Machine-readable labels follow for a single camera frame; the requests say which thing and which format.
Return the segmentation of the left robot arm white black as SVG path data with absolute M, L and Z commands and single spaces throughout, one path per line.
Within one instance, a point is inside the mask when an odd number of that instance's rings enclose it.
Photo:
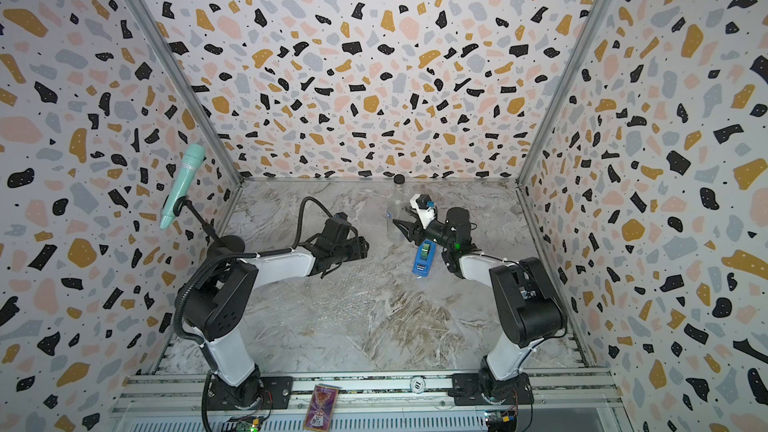
M 266 398 L 267 387 L 245 345 L 241 321 L 254 290 L 291 278 L 325 277 L 338 266 L 365 259 L 366 239 L 344 213 L 326 219 L 323 230 L 292 247 L 247 252 L 236 236 L 224 236 L 179 290 L 173 328 L 196 344 L 209 366 L 203 393 L 246 410 Z

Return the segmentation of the clear glass wine bottle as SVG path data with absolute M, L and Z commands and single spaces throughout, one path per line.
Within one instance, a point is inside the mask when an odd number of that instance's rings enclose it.
M 406 189 L 405 182 L 403 174 L 396 174 L 393 178 L 393 185 L 386 206 L 388 225 L 393 225 L 395 220 L 415 221 L 418 218 L 411 205 L 412 195 Z

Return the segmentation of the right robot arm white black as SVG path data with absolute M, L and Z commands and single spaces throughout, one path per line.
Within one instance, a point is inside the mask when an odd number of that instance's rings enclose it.
M 413 202 L 412 207 L 412 221 L 390 220 L 418 247 L 412 273 L 427 276 L 440 252 L 449 272 L 492 289 L 501 326 L 497 344 L 481 360 L 474 385 L 460 386 L 453 396 L 480 396 L 491 404 L 502 404 L 526 383 L 523 365 L 535 349 L 567 329 L 554 286 L 536 257 L 513 260 L 482 252 L 472 242 L 474 225 L 466 209 L 449 209 L 441 222 L 432 202 L 424 206 Z

